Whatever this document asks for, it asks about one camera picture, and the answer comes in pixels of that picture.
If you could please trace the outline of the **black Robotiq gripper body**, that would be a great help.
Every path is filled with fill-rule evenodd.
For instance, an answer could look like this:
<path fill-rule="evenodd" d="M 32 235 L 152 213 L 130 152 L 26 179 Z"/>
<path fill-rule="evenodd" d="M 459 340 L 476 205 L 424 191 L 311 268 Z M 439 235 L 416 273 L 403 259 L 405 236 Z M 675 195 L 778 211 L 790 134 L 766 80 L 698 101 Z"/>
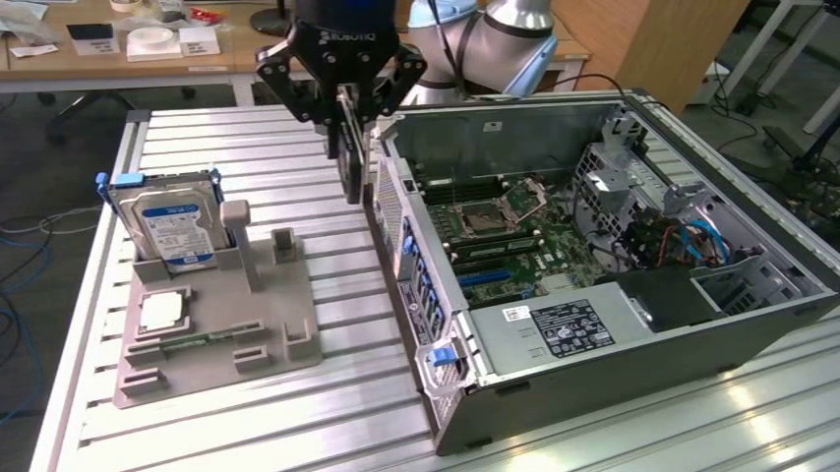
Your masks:
<path fill-rule="evenodd" d="M 297 19 L 289 31 L 291 55 L 316 81 L 320 91 L 372 80 L 395 55 L 399 36 L 392 23 L 340 29 Z"/>

